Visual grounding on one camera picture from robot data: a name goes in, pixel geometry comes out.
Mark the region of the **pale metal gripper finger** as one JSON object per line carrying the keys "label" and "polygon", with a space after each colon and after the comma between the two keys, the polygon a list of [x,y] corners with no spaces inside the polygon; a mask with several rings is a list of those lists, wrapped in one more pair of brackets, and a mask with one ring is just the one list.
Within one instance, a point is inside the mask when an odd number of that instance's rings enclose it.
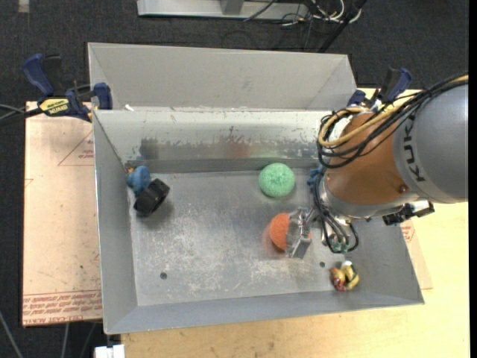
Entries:
{"label": "pale metal gripper finger", "polygon": [[297,246],[297,243],[300,239],[300,226],[296,219],[288,219],[288,229],[285,234],[286,241],[286,255],[292,257],[294,255],[294,250]]}
{"label": "pale metal gripper finger", "polygon": [[303,259],[311,243],[312,240],[309,237],[301,236],[296,246],[296,258]]}

